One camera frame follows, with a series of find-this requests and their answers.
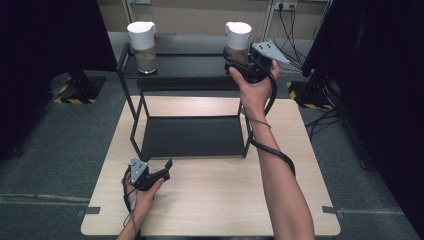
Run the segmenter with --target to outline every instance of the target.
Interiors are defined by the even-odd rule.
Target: power outlet
[[[280,10],[280,4],[283,4],[283,11],[295,11],[297,8],[297,0],[276,0],[275,10]]]

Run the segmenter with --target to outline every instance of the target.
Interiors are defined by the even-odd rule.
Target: light wood tabletop
[[[139,96],[133,96],[138,102]],[[151,116],[234,115],[237,98],[146,97]],[[317,236],[335,236],[340,225],[333,213],[326,185],[314,155],[297,104],[277,99],[267,116],[281,150],[296,166],[296,178],[305,195]],[[246,123],[240,118],[243,136]],[[132,157],[137,157],[129,137],[134,124],[125,104],[109,151],[81,226],[85,235],[118,235],[128,211],[123,201],[121,179]],[[136,141],[142,145],[146,116],[141,114]],[[167,159],[151,159],[150,172],[161,170]],[[256,148],[246,158],[173,158],[171,179],[158,191],[153,208],[141,229],[145,236],[272,236]]]

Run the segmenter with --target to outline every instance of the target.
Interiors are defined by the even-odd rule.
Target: beige wall
[[[132,5],[132,13],[126,8],[125,0],[97,1],[106,28],[111,32],[125,32],[130,22],[128,15],[134,13],[133,19],[155,22],[158,33],[224,35],[225,23],[241,21],[252,26],[253,39],[285,38],[278,11],[271,10],[267,15],[274,0],[151,0],[151,5]],[[325,5],[325,2],[299,1],[294,24],[296,39],[312,39]],[[290,12],[283,12],[282,16],[289,29]]]

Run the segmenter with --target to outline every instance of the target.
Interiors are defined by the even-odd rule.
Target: black metal frame
[[[130,141],[138,157],[142,159],[143,155],[147,153],[152,157],[229,155],[241,155],[246,157],[250,142],[248,137],[246,137],[245,143],[243,141],[240,124],[241,102],[239,103],[237,114],[235,115],[164,117],[151,116],[144,97],[144,92],[156,91],[238,91],[239,88],[237,84],[224,69],[225,59],[222,54],[158,54],[157,59],[159,68],[156,72],[152,74],[143,74],[139,72],[131,48],[129,44],[126,43],[116,67],[116,72],[118,73],[125,97],[134,118]],[[134,79],[137,81],[140,93],[137,109],[135,109],[131,99],[126,79]],[[135,141],[135,135],[142,111],[141,108],[143,106],[147,116],[147,122],[143,146],[140,148]],[[197,138],[197,136],[192,136],[192,132],[194,132],[192,125],[196,125],[192,124],[193,122],[196,124],[205,124],[196,129],[199,132],[199,138],[196,140],[193,140],[193,137]],[[178,123],[179,125],[170,126],[173,125],[170,123]],[[151,129],[161,129],[162,125],[160,124],[164,124],[163,126],[165,126],[163,131],[159,130],[160,133],[149,134]],[[247,118],[246,125],[248,134],[250,135],[251,128]],[[191,134],[191,140],[190,137],[187,136],[187,139],[189,139],[187,142],[184,142],[184,140],[180,141],[181,136],[179,135],[172,136],[171,134],[171,136],[162,136],[168,134],[166,131],[178,132],[179,134],[184,133],[183,135],[186,135],[185,133],[188,135]],[[156,146],[161,145],[163,141],[168,144],[165,148],[158,150]],[[207,147],[211,147],[211,149],[205,150],[205,148],[203,148],[204,146],[199,145],[199,143],[204,143],[203,145],[208,144]]]

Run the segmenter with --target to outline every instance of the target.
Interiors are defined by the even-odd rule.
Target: lower shelf
[[[152,157],[242,156],[240,118],[150,117],[141,152]]]

